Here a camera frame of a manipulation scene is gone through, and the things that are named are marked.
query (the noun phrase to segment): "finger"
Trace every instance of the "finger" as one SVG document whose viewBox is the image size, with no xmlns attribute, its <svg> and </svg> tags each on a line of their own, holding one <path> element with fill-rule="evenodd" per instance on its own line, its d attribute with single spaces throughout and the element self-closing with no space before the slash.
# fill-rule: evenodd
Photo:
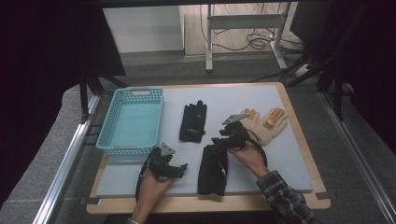
<svg viewBox="0 0 396 224">
<path fill-rule="evenodd" d="M 250 112 L 248 113 L 248 119 L 254 119 L 254 117 L 256 116 L 256 110 L 255 109 L 251 109 Z"/>
<path fill-rule="evenodd" d="M 249 109 L 246 108 L 246 109 L 241 111 L 241 114 L 248 114 L 248 112 L 249 112 Z"/>
<path fill-rule="evenodd" d="M 259 112 L 255 112 L 255 115 L 254 115 L 253 120 L 252 120 L 254 124 L 257 123 L 257 120 L 259 119 L 259 117 L 260 117 L 260 113 Z"/>
<path fill-rule="evenodd" d="M 265 121 L 267 121 L 270 118 L 272 113 L 274 113 L 274 110 L 275 110 L 274 108 L 271 108 L 270 111 L 264 115 L 264 117 L 261 119 L 262 125 L 264 124 Z"/>
<path fill-rule="evenodd" d="M 285 110 L 281 108 L 276 108 L 274 112 L 271 114 L 270 119 L 274 122 L 277 122 L 280 118 L 285 115 Z"/>
<path fill-rule="evenodd" d="M 158 179 L 158 176 L 152 172 L 149 168 L 145 170 L 145 173 L 142 175 L 143 177 L 153 177 L 154 179 Z"/>
<path fill-rule="evenodd" d="M 277 137 L 277 136 L 285 129 L 285 127 L 286 127 L 287 124 L 288 124 L 288 121 L 287 121 L 286 119 L 283 119 L 283 120 L 279 123 L 279 125 L 277 125 L 277 126 L 273 129 L 273 131 L 272 131 L 273 137 Z"/>
<path fill-rule="evenodd" d="M 272 124 L 272 128 L 276 128 L 277 126 L 281 125 L 281 123 L 283 122 L 283 120 L 288 118 L 288 114 L 285 112 L 282 114 L 282 116 L 280 118 L 278 118 L 277 120 L 272 120 L 273 124 Z"/>
</svg>

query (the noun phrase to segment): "metal frame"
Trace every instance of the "metal frame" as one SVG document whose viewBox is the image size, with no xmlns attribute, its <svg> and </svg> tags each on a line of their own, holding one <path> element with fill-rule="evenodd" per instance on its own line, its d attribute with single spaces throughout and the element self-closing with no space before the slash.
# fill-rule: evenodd
<svg viewBox="0 0 396 224">
<path fill-rule="evenodd" d="M 96 107 L 99 103 L 100 96 L 94 95 L 89 103 L 89 113 L 93 114 L 96 110 Z M 47 192 L 46 197 L 44 198 L 43 203 L 38 210 L 34 224 L 44 224 L 47 223 L 50 219 L 50 216 L 55 208 L 55 205 L 58 201 L 59 195 L 61 194 L 62 189 L 64 188 L 64 182 L 66 181 L 70 170 L 73 166 L 73 163 L 77 157 L 77 154 L 81 148 L 82 142 L 84 140 L 85 134 L 87 133 L 92 122 L 92 116 L 88 116 L 88 119 L 85 123 L 79 124 L 75 135 L 67 149 L 64 159 L 56 173 L 49 190 Z"/>
<path fill-rule="evenodd" d="M 350 134 L 347 126 L 332 110 L 332 99 L 330 98 L 329 93 L 320 92 L 319 96 L 322 99 L 323 104 L 325 104 L 335 128 L 338 130 L 344 142 L 346 143 L 346 148 L 348 149 L 353 161 L 356 163 L 356 166 L 361 172 L 361 175 L 369 190 L 372 192 L 375 201 L 377 202 L 378 207 L 382 211 L 385 219 L 388 223 L 396 223 L 396 210 L 392 200 L 385 192 L 381 182 L 376 178 L 376 175 L 370 168 L 370 165 L 367 163 L 364 156 L 361 154 L 361 150 Z"/>
<path fill-rule="evenodd" d="M 212 30 L 219 29 L 254 29 L 254 28 L 277 28 L 276 36 L 270 42 L 277 64 L 281 70 L 288 67 L 279 51 L 279 42 L 285 29 L 286 19 L 291 2 L 288 2 L 282 14 L 265 15 L 230 15 L 212 16 L 212 6 L 207 5 L 207 42 L 206 42 L 206 72 L 213 71 Z"/>
</svg>

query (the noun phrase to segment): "human arm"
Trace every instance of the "human arm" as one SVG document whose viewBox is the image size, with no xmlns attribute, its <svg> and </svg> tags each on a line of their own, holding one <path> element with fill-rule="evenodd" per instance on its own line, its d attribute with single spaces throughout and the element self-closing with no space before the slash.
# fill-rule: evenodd
<svg viewBox="0 0 396 224">
<path fill-rule="evenodd" d="M 248 143 L 242 149 L 228 151 L 258 177 L 256 184 L 281 219 L 287 223 L 320 223 L 306 205 L 304 195 L 288 186 L 277 171 L 270 172 L 256 147 Z"/>
<path fill-rule="evenodd" d="M 128 223 L 133 223 L 132 220 L 139 224 L 146 223 L 152 208 L 163 197 L 173 181 L 173 178 L 159 181 L 158 176 L 147 168 L 142 177 L 139 200 L 137 201 L 132 217 L 128 220 Z"/>
</svg>

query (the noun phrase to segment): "shirt sleeve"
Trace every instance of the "shirt sleeve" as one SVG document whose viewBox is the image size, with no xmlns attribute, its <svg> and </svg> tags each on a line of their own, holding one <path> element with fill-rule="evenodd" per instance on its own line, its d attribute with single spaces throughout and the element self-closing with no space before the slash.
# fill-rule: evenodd
<svg viewBox="0 0 396 224">
<path fill-rule="evenodd" d="M 286 184 L 277 171 L 263 176 L 256 184 L 273 209 L 289 223 L 320 223 L 306 205 L 304 195 Z"/>
</svg>

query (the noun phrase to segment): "blue plastic basket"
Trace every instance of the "blue plastic basket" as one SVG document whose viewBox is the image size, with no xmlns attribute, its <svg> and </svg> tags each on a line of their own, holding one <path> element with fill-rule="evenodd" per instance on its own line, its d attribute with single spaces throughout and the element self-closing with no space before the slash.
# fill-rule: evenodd
<svg viewBox="0 0 396 224">
<path fill-rule="evenodd" d="M 111 100 L 96 147 L 108 155 L 147 156 L 158 146 L 163 89 L 118 89 Z"/>
</svg>

